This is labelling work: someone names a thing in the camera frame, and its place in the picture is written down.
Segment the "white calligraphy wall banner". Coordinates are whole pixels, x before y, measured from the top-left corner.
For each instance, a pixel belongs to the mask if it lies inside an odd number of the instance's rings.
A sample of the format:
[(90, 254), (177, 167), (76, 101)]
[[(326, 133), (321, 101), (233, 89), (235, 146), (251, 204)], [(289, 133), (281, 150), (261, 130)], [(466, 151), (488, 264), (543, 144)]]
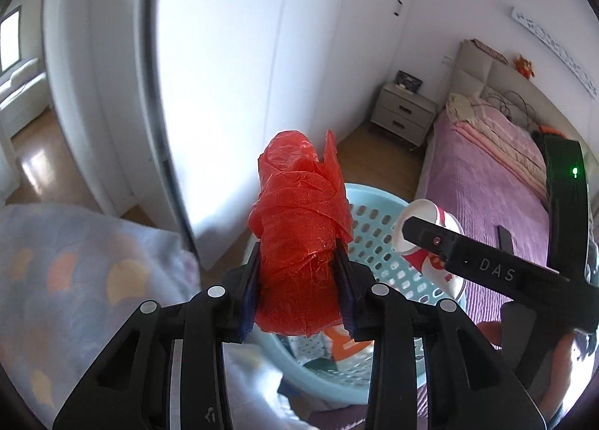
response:
[(598, 87), (592, 76), (579, 64), (575, 57), (557, 40), (553, 35), (543, 27), (539, 22), (526, 15), (517, 7), (511, 10), (511, 17), (523, 28), (532, 33), (536, 39), (539, 39), (550, 49), (555, 56), (558, 56), (562, 63), (573, 73), (581, 82), (583, 88), (589, 93), (593, 100), (598, 100)]

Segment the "red plush toy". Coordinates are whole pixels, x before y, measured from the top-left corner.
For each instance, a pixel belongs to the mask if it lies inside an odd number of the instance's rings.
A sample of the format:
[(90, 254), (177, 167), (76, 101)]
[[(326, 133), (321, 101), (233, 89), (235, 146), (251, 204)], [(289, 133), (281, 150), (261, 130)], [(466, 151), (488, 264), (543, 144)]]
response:
[(516, 71), (527, 80), (530, 80), (535, 76), (532, 62), (525, 59), (522, 55), (519, 55), (514, 59), (514, 66)]

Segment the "grey bedside nightstand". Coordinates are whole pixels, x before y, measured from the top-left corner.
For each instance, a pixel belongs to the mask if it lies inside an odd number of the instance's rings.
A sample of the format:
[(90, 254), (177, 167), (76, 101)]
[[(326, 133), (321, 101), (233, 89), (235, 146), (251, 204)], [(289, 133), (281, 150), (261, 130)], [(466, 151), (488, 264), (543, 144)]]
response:
[(388, 83), (382, 87), (375, 102), (371, 123), (420, 147), (425, 143), (437, 113), (438, 106), (433, 101)]

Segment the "light blue laundry basket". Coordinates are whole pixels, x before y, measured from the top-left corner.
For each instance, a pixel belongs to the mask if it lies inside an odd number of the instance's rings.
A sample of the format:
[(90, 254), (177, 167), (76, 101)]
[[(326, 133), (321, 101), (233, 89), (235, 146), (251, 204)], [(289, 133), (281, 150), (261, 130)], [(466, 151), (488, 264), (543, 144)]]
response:
[[(346, 195), (353, 218), (353, 241), (347, 254), (370, 268), (375, 279), (407, 299), (435, 304), (447, 294), (423, 278), (392, 249), (394, 222), (407, 203), (377, 188), (348, 184)], [(373, 355), (349, 370), (339, 370), (332, 360), (324, 331), (312, 337), (281, 336), (255, 327), (252, 342), (283, 373), (289, 384), (321, 400), (364, 405), (370, 390)]]

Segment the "pastel scallop pattern blanket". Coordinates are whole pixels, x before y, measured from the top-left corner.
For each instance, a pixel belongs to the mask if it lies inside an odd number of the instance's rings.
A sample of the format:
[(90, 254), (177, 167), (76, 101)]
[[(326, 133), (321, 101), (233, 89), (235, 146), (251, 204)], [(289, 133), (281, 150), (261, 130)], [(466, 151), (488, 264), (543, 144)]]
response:
[[(140, 305), (206, 289), (177, 234), (54, 204), (1, 211), (1, 425), (53, 423), (89, 366)], [(225, 343), (230, 429), (300, 429), (281, 373), (257, 348)], [(180, 425), (182, 344), (174, 344), (170, 428)]]

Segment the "pink bed cover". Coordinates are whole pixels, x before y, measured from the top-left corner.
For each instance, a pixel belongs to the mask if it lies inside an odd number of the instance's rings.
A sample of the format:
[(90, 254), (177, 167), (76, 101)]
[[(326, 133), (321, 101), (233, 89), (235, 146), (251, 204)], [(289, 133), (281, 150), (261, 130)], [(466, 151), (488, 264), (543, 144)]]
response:
[[(408, 146), (382, 128), (366, 123), (336, 140), (347, 184), (368, 185), (406, 203), (426, 198), (453, 214), (464, 235), (499, 246), (496, 227), (512, 231), (514, 254), (544, 265), (548, 214), (526, 185), (456, 131), (443, 111), (425, 140)], [(466, 312), (474, 324), (499, 320), (509, 297), (465, 283)], [(319, 429), (350, 429), (365, 420), (365, 406), (340, 404), (302, 394), (291, 405)]]

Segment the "black phone on bed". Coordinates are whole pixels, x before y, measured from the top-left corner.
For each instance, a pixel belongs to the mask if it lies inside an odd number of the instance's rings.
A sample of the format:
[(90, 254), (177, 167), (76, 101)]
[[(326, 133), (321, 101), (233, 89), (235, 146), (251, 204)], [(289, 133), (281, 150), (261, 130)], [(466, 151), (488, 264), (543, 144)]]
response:
[(498, 225), (496, 231), (498, 232), (499, 249), (507, 254), (513, 254), (514, 247), (512, 234), (502, 225)]

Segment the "white sofa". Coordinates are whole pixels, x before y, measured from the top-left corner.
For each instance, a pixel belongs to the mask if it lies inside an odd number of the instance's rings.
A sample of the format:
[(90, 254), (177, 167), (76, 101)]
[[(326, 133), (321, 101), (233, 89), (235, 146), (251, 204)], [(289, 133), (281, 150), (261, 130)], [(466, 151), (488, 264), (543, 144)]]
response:
[(47, 74), (38, 58), (20, 64), (1, 85), (1, 122), (12, 138), (52, 104)]

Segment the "folded pink striped quilt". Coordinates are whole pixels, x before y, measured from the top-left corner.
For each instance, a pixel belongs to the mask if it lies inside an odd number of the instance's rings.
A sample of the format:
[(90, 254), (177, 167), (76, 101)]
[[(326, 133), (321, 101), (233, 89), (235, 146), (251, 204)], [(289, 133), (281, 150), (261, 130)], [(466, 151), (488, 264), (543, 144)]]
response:
[(546, 165), (532, 137), (488, 102), (451, 93), (445, 111), (452, 129), (492, 157), (544, 204)]

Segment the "beige padded headboard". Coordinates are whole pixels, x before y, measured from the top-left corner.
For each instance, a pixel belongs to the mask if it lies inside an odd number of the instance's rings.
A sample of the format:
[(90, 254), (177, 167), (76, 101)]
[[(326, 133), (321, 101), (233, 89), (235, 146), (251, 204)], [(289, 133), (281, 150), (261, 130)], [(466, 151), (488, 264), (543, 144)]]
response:
[(587, 140), (562, 111), (532, 82), (478, 49), (472, 40), (464, 39), (460, 43), (448, 92), (477, 98), (501, 96), (526, 113), (537, 125), (549, 125), (569, 139), (579, 141), (588, 170), (598, 166), (598, 157)]

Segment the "orange white carton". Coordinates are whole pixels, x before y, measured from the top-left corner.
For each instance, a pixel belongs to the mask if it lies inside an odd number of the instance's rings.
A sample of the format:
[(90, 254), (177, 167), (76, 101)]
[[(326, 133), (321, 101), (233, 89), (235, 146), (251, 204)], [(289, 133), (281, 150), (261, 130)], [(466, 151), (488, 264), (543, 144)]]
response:
[(339, 370), (349, 370), (367, 362), (373, 355), (372, 342), (356, 342), (342, 325), (328, 327), (324, 331), (328, 350)]

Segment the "dark picture frame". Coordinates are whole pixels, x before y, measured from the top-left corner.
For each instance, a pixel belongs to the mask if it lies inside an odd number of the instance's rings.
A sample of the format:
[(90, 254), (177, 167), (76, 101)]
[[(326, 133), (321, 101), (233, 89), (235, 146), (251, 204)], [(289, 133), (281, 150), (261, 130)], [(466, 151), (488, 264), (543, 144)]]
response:
[(418, 90), (422, 85), (422, 81), (419, 78), (402, 70), (397, 72), (394, 83), (398, 87), (405, 89), (410, 93), (418, 93)]

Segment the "red plastic bag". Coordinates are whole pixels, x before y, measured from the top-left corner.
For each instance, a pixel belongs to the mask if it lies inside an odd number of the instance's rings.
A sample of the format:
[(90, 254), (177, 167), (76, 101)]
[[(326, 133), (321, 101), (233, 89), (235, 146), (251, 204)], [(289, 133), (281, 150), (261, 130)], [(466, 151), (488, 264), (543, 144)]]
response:
[(256, 323), (266, 333), (312, 336), (339, 324), (332, 263), (353, 240), (335, 136), (325, 148), (301, 132), (277, 134), (258, 159), (260, 194), (248, 224), (260, 242)]

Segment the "red white paper cup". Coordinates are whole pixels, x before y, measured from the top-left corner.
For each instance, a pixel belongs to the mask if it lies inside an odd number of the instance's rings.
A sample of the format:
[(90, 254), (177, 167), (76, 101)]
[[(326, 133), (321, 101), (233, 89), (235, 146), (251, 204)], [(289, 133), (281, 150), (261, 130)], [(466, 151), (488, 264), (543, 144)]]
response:
[(445, 269), (444, 263), (437, 255), (417, 246), (404, 237), (402, 227), (405, 221), (411, 217), (417, 217), (448, 230), (463, 234), (464, 231), (461, 224), (453, 214), (446, 212), (432, 201), (428, 199), (417, 199), (409, 203), (402, 210), (399, 218), (394, 224), (392, 233), (393, 251), (400, 254), (404, 260), (408, 261), (408, 263), (429, 282), (434, 283), (439, 289), (442, 289), (452, 298), (459, 299), (465, 288), (464, 280), (459, 276), (448, 272)]

